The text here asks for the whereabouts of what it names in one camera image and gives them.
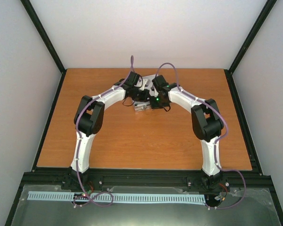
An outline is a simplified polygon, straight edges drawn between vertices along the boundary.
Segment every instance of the black metal rail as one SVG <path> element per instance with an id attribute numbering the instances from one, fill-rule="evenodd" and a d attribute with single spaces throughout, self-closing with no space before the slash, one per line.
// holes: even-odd
<path id="1" fill-rule="evenodd" d="M 21 0 L 25 10 L 27 11 L 30 19 L 32 20 L 34 26 L 36 27 L 39 35 L 43 39 L 44 44 L 46 45 L 48 51 L 50 52 L 52 59 L 55 61 L 58 69 L 61 73 L 66 73 L 66 69 L 64 68 L 55 48 L 53 47 L 41 21 L 38 18 L 38 15 L 36 14 L 30 0 Z"/>
<path id="2" fill-rule="evenodd" d="M 275 3 L 277 0 L 267 0 L 265 6 L 261 10 L 261 13 L 259 14 L 257 20 L 255 21 L 253 27 L 251 28 L 248 36 L 246 37 L 244 43 L 242 44 L 237 56 L 235 57 L 230 69 L 229 73 L 232 75 L 236 68 L 238 67 L 240 61 L 242 60 L 244 54 L 248 50 L 249 46 L 253 42 L 254 38 L 256 37 L 258 31 L 260 30 L 262 24 L 264 23 L 265 19 L 267 18 L 269 12 L 272 10 L 274 7 Z"/>
<path id="3" fill-rule="evenodd" d="M 50 125 L 51 118 L 53 116 L 53 112 L 55 110 L 55 107 L 56 107 L 56 104 L 57 104 L 57 101 L 58 101 L 58 97 L 60 95 L 60 91 L 62 89 L 62 85 L 63 85 L 64 79 L 65 79 L 66 72 L 67 72 L 67 70 L 62 73 L 61 78 L 60 78 L 60 82 L 58 83 L 57 92 L 55 94 L 55 97 L 53 98 L 53 102 L 52 102 L 52 105 L 51 105 L 51 108 L 50 108 L 50 112 L 49 112 L 49 115 L 48 115 L 48 118 L 47 118 L 47 121 L 46 121 L 46 124 L 45 124 L 45 128 L 44 128 L 40 143 L 39 143 L 37 154 L 36 154 L 36 157 L 35 157 L 34 162 L 33 162 L 32 170 L 34 170 L 37 167 L 37 163 L 38 163 L 38 160 L 39 160 L 39 157 L 40 157 L 40 154 L 41 154 L 41 150 L 42 150 L 45 138 L 46 138 L 46 134 L 47 134 L 47 131 L 48 131 L 48 128 L 49 128 L 49 125 Z"/>
<path id="4" fill-rule="evenodd" d="M 257 156 L 257 152 L 254 146 L 254 142 L 251 138 L 251 134 L 250 134 L 250 129 L 247 125 L 246 122 L 246 118 L 243 112 L 243 108 L 239 99 L 239 95 L 235 86 L 235 82 L 233 80 L 233 77 L 230 75 L 228 70 L 225 70 L 225 76 L 227 79 L 227 83 L 228 83 L 228 87 L 230 89 L 231 95 L 232 95 L 232 99 L 233 99 L 233 103 L 236 109 L 236 113 L 237 113 L 237 117 L 239 120 L 239 124 L 240 124 L 240 128 L 242 131 L 242 135 L 244 138 L 244 142 L 246 145 L 246 149 L 248 151 L 249 157 L 250 157 L 250 163 L 252 166 L 252 169 L 254 172 L 257 173 L 262 173 L 262 169 L 260 166 L 260 162 L 259 162 L 259 158 Z"/>

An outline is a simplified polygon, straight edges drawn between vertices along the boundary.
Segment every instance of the metal sheet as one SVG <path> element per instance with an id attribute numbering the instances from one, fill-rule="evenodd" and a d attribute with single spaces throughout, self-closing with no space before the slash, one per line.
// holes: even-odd
<path id="1" fill-rule="evenodd" d="M 119 204 L 101 208 L 87 205 L 73 208 L 71 202 L 28 201 L 23 194 L 13 226 L 276 226 L 280 225 L 273 204 L 266 193 L 260 197 L 246 197 L 235 208 L 210 210 L 191 204 Z M 239 199 L 228 194 L 221 206 Z"/>

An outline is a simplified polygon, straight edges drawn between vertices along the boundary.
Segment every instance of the black bracket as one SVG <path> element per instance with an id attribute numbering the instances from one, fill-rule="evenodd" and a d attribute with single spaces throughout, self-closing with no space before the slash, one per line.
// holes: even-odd
<path id="1" fill-rule="evenodd" d="M 162 75 L 155 77 L 153 80 L 153 86 L 158 92 L 157 97 L 150 97 L 150 105 L 152 109 L 163 108 L 166 112 L 171 109 L 170 99 L 168 92 L 176 87 L 176 83 L 169 84 Z"/>
<path id="2" fill-rule="evenodd" d="M 219 112 L 215 100 L 209 99 L 205 102 Z M 224 126 L 223 122 L 218 115 L 204 104 L 192 107 L 191 115 L 193 131 L 198 139 L 210 142 L 212 138 L 221 135 L 221 130 Z"/>
<path id="3" fill-rule="evenodd" d="M 130 72 L 129 77 L 121 87 L 126 91 L 125 98 L 131 97 L 134 101 L 147 102 L 150 97 L 150 91 L 147 89 L 140 90 L 140 87 L 136 86 L 139 78 L 142 78 L 141 75 L 135 72 Z M 124 79 L 121 79 L 120 81 L 114 83 L 114 85 L 118 86 L 123 80 Z"/>
<path id="4" fill-rule="evenodd" d="M 75 114 L 74 123 L 76 124 L 77 118 L 82 110 L 92 101 L 92 97 L 84 96 L 81 99 L 79 107 Z M 92 114 L 87 113 L 87 110 L 93 110 Z M 91 134 L 97 134 L 102 127 L 104 119 L 105 104 L 103 102 L 94 101 L 82 114 L 82 117 L 79 121 L 79 131 L 90 136 Z"/>
<path id="5" fill-rule="evenodd" d="M 101 191 L 103 186 L 103 176 L 101 175 L 92 175 L 88 171 L 81 173 L 79 172 L 81 182 L 85 190 L 90 190 L 90 182 L 95 191 Z M 71 191 L 81 191 L 81 186 L 79 184 L 77 173 L 72 167 L 67 169 L 67 173 L 63 177 L 62 189 L 71 190 Z"/>

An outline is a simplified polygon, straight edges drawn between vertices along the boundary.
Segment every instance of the orange wooden board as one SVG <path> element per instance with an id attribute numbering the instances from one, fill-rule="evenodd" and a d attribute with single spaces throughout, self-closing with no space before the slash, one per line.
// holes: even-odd
<path id="1" fill-rule="evenodd" d="M 82 96 L 94 96 L 125 78 L 129 69 L 68 69 L 38 160 L 38 167 L 69 167 L 75 152 L 74 116 Z M 156 69 L 136 69 L 142 76 Z M 229 126 L 220 142 L 224 168 L 251 170 L 231 94 L 222 69 L 178 69 L 179 83 L 188 92 L 216 100 Z M 175 82 L 172 69 L 161 69 Z M 122 102 L 105 111 L 102 129 L 96 135 L 89 159 L 91 168 L 134 168 L 199 170 L 202 167 L 200 141 L 195 137 L 191 114 L 171 103 L 171 110 L 136 113 Z"/>

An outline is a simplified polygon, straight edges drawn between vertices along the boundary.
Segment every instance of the purple cable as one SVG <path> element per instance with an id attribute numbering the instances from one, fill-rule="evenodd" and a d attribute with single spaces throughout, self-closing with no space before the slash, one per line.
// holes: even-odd
<path id="1" fill-rule="evenodd" d="M 133 62 L 134 62 L 134 57 L 133 57 L 133 55 L 131 55 L 130 62 L 131 62 L 130 70 L 131 70 L 132 72 L 135 72 L 134 67 L 133 67 Z"/>
<path id="2" fill-rule="evenodd" d="M 155 78 L 156 78 L 156 76 L 158 75 L 159 70 L 160 70 L 160 69 L 162 68 L 162 66 L 164 66 L 164 65 L 171 65 L 171 66 L 173 67 L 173 69 L 174 69 L 174 71 L 175 71 L 176 85 L 177 85 L 177 88 L 179 89 L 179 80 L 178 80 L 177 69 L 176 69 L 176 67 L 175 67 L 172 63 L 168 63 L 168 62 L 163 63 L 163 64 L 157 69 L 157 72 L 156 72 L 156 74 L 155 74 Z"/>
<path id="3" fill-rule="evenodd" d="M 131 67 L 133 67 L 133 56 L 131 56 Z M 102 94 L 100 94 L 101 97 L 105 96 L 106 94 L 112 92 L 113 90 L 116 90 L 118 89 L 119 87 L 121 87 L 124 82 L 128 79 L 129 75 L 130 75 L 130 72 L 128 73 L 127 77 L 118 85 L 116 86 L 114 89 L 108 89 L 107 91 L 103 92 Z M 75 129 L 77 131 L 77 133 L 79 134 L 80 138 L 82 138 L 82 134 L 81 132 L 79 131 L 79 121 L 83 115 L 83 113 L 87 110 L 87 108 L 94 102 L 96 101 L 97 99 L 99 99 L 99 95 L 97 97 L 95 97 L 94 99 L 92 99 L 92 101 L 90 101 L 84 108 L 83 110 L 80 112 L 79 116 L 77 117 L 77 120 L 76 120 L 76 123 L 75 123 Z M 77 149 L 76 149 L 76 155 L 75 155 L 75 158 L 78 159 L 79 158 L 79 150 L 80 150 L 80 146 L 81 146 L 81 140 L 79 140 L 79 143 L 77 145 Z M 108 207 L 110 206 L 112 203 L 113 203 L 113 200 L 114 200 L 114 197 L 111 193 L 109 192 L 101 192 L 99 194 L 97 194 L 96 196 L 94 196 L 93 198 L 91 198 L 88 193 L 85 191 L 84 189 L 84 186 L 82 184 L 82 181 L 81 181 L 81 178 L 80 178 L 80 173 L 79 173 L 79 163 L 78 163 L 78 160 L 75 162 L 75 166 L 76 166 L 76 175 L 77 175 L 77 178 L 78 178 L 78 181 L 79 181 L 79 184 L 80 184 L 80 187 L 82 189 L 82 191 L 84 192 L 84 194 L 86 195 L 85 197 L 87 197 L 89 199 L 89 201 L 87 203 L 85 203 L 84 205 L 92 202 L 93 204 L 97 205 L 97 206 L 100 206 L 100 207 Z M 109 194 L 111 195 L 111 198 L 112 198 L 112 201 L 107 204 L 107 205 L 99 205 L 97 204 L 94 200 L 94 198 L 96 198 L 98 195 L 101 195 L 101 194 Z"/>
<path id="4" fill-rule="evenodd" d="M 173 67 L 173 69 L 174 69 L 174 71 L 175 71 L 176 84 L 177 84 L 178 90 L 181 91 L 181 92 L 182 92 L 184 95 L 186 95 L 187 97 L 189 97 L 189 98 L 191 98 L 191 99 L 193 99 L 193 100 L 196 101 L 196 97 L 195 97 L 195 96 L 190 95 L 190 94 L 187 93 L 184 89 L 181 90 L 181 89 L 179 88 L 178 73 L 177 73 L 177 69 L 175 68 L 175 66 L 174 66 L 173 64 L 171 64 L 171 63 L 163 63 L 163 64 L 157 69 L 157 72 L 156 72 L 156 74 L 155 74 L 155 77 L 158 75 L 159 70 L 160 70 L 161 67 L 164 66 L 164 65 L 171 65 L 171 66 Z M 245 179 L 244 179 L 243 175 L 241 174 L 241 172 L 240 172 L 239 170 L 236 170 L 236 169 L 222 169 L 222 168 L 217 164 L 218 161 L 217 161 L 217 153 L 216 153 L 216 152 L 217 152 L 217 150 L 216 150 L 216 144 L 217 144 L 218 141 L 220 141 L 221 139 L 225 138 L 225 137 L 228 135 L 229 128 L 228 128 L 228 126 L 227 126 L 227 123 L 226 123 L 225 119 L 221 116 L 221 114 L 220 114 L 215 108 L 211 107 L 210 105 L 208 105 L 207 103 L 205 103 L 205 102 L 202 101 L 202 100 L 197 99 L 197 101 L 200 102 L 200 103 L 202 103 L 202 104 L 204 104 L 206 107 L 208 107 L 209 109 L 211 109 L 216 115 L 218 115 L 218 117 L 222 120 L 222 122 L 223 122 L 223 124 L 224 124 L 224 126 L 225 126 L 225 129 L 226 129 L 225 134 L 222 135 L 222 136 L 220 136 L 219 138 L 217 138 L 217 139 L 215 140 L 215 142 L 214 142 L 214 144 L 215 144 L 215 145 L 214 145 L 214 160 L 215 160 L 215 164 L 216 164 L 217 168 L 220 169 L 220 170 L 223 171 L 223 172 L 235 171 L 235 172 L 237 172 L 237 173 L 240 175 L 240 177 L 242 178 L 242 181 L 243 181 L 244 193 L 243 193 L 242 198 L 241 198 L 238 202 L 236 202 L 235 204 L 233 204 L 233 205 L 231 205 L 231 206 L 227 206 L 227 207 L 223 207 L 223 208 L 217 208 L 217 209 L 219 209 L 219 210 L 229 209 L 229 208 L 232 208 L 232 207 L 234 207 L 234 206 L 237 206 L 237 205 L 238 205 L 239 203 L 241 203 L 241 202 L 243 201 L 243 199 L 245 198 L 245 195 L 246 195 L 246 183 L 245 183 Z"/>
<path id="5" fill-rule="evenodd" d="M 192 95 L 190 95 L 189 93 L 185 92 L 184 90 L 182 91 L 182 93 L 186 96 L 188 96 L 189 98 L 193 99 L 193 100 L 196 100 L 196 98 Z M 225 126 L 225 129 L 226 129 L 226 132 L 224 135 L 220 136 L 219 138 L 217 138 L 215 140 L 215 145 L 214 145 L 214 159 L 215 159 L 215 164 L 218 162 L 217 161 L 217 150 L 216 150 L 216 144 L 218 141 L 220 141 L 221 139 L 225 138 L 227 135 L 228 135 L 228 131 L 229 131 L 229 128 L 227 126 L 227 123 L 225 122 L 225 119 L 221 116 L 221 114 L 215 109 L 213 108 L 212 106 L 208 105 L 206 102 L 202 101 L 202 100 L 199 100 L 197 99 L 198 102 L 204 104 L 206 107 L 208 107 L 209 109 L 211 109 L 216 115 L 218 115 L 218 117 L 222 120 L 224 126 Z M 221 168 L 219 165 L 216 165 L 218 169 L 220 169 L 221 171 L 223 172 L 229 172 L 229 171 L 235 171 L 237 172 L 240 177 L 242 178 L 242 181 L 243 181 L 243 186 L 244 186 L 244 193 L 243 193 L 243 196 L 242 198 L 236 202 L 235 204 L 231 205 L 231 206 L 227 206 L 227 207 L 222 207 L 222 208 L 217 208 L 218 210 L 225 210 L 225 209 L 229 209 L 229 208 L 232 208 L 234 206 L 237 206 L 240 202 L 243 201 L 243 199 L 245 198 L 245 195 L 246 195 L 246 183 L 245 183 L 245 179 L 243 177 L 243 175 L 241 174 L 241 172 L 239 170 L 236 170 L 236 169 L 223 169 Z"/>

